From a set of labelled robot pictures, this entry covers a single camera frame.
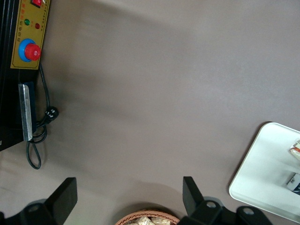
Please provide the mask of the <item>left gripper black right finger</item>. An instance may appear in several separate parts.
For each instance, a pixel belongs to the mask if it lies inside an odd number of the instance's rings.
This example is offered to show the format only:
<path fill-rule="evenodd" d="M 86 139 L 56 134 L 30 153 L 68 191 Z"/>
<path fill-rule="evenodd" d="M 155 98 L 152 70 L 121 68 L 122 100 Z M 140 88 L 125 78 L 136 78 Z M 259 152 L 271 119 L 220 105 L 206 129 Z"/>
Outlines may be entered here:
<path fill-rule="evenodd" d="M 271 225 L 271 221 L 258 208 L 240 206 L 235 212 L 228 210 L 214 197 L 203 197 L 191 176 L 183 177 L 182 199 L 187 212 L 180 225 Z"/>

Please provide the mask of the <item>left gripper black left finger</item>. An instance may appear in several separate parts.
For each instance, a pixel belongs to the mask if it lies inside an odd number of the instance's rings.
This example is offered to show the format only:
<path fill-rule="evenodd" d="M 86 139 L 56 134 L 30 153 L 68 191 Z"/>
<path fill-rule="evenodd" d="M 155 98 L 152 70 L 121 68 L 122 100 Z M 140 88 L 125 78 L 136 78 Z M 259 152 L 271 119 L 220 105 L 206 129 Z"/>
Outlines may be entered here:
<path fill-rule="evenodd" d="M 77 204 L 77 180 L 66 178 L 47 198 L 33 201 L 19 213 L 5 217 L 0 213 L 2 225 L 62 225 Z"/>

